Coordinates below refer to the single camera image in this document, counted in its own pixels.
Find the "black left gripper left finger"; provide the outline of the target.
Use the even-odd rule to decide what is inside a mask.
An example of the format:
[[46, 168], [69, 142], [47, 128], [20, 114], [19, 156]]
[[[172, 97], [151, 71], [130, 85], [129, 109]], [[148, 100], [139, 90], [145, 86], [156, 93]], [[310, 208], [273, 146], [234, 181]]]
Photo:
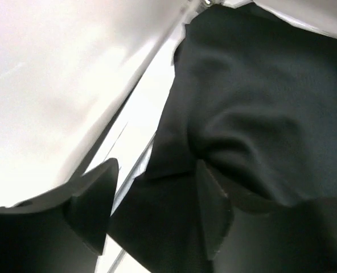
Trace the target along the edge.
[[117, 180], [111, 158], [49, 192], [0, 207], [0, 273], [94, 272]]

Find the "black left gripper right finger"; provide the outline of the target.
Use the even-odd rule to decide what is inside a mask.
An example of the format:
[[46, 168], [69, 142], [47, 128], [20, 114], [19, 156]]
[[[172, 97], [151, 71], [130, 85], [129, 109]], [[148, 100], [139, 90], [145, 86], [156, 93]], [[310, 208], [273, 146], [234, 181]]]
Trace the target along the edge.
[[213, 272], [337, 272], [337, 198], [283, 206], [202, 160], [196, 183]]

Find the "black t shirt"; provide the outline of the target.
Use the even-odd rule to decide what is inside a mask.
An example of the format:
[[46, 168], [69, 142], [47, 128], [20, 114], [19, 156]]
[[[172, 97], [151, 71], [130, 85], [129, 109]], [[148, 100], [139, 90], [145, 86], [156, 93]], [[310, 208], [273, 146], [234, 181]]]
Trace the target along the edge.
[[143, 174], [108, 234], [150, 272], [213, 272], [196, 165], [283, 206], [337, 198], [337, 25], [213, 5], [186, 25]]

